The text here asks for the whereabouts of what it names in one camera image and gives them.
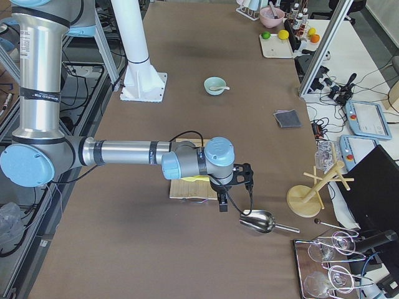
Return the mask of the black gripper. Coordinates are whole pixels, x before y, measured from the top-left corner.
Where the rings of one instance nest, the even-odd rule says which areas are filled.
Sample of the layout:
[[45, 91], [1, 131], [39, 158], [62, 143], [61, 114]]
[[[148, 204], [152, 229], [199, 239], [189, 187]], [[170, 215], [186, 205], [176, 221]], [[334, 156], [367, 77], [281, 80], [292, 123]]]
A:
[[219, 212], [228, 211], [228, 191], [233, 186], [245, 185], [252, 200], [253, 174], [254, 172], [249, 163], [234, 164], [231, 175], [226, 179], [217, 178], [213, 174], [209, 174], [211, 187], [217, 193]]

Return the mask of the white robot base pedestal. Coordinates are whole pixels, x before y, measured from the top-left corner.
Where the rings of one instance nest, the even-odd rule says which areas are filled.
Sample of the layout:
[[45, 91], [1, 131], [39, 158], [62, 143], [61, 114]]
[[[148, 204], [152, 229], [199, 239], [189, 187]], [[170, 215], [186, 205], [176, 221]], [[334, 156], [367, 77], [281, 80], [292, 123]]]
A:
[[128, 60], [120, 99], [162, 102], [167, 74], [157, 72], [150, 62], [139, 2], [115, 0], [112, 7]]

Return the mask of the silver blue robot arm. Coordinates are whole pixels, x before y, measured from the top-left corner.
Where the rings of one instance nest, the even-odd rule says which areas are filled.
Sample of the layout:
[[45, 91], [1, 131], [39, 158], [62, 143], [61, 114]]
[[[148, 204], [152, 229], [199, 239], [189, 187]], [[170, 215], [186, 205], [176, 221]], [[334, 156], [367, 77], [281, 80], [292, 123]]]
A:
[[203, 146], [189, 141], [107, 141], [67, 136], [59, 130], [64, 36], [95, 34], [93, 1], [13, 1], [20, 27], [20, 120], [1, 169], [14, 183], [37, 187], [81, 166], [108, 163], [161, 165], [167, 179], [208, 176], [219, 210], [232, 203], [229, 189], [253, 189], [249, 164], [234, 161], [233, 144], [215, 137]]

